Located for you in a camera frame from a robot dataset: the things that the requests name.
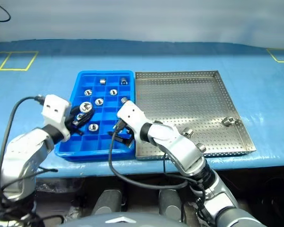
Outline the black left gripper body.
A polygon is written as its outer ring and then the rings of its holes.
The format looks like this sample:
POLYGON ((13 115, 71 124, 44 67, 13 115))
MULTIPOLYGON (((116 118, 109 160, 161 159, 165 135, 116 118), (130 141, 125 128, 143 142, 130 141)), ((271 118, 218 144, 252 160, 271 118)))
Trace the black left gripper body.
POLYGON ((83 131, 81 130, 81 128, 78 129, 77 115, 71 115, 70 113, 70 115, 65 120, 65 126, 70 132, 71 136, 73 134, 78 134, 79 136, 83 135, 83 131))

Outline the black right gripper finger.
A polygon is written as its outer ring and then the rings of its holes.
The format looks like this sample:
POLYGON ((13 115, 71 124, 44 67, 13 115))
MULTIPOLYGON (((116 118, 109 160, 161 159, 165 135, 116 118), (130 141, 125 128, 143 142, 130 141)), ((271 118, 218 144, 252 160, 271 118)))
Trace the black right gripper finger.
POLYGON ((125 137, 122 137, 122 136, 117 134, 117 135, 115 135, 114 140, 119 142, 119 143, 122 143, 122 144, 124 144, 126 146, 130 146, 133 141, 132 142, 128 142, 127 138, 128 138, 128 135, 126 135, 125 137))

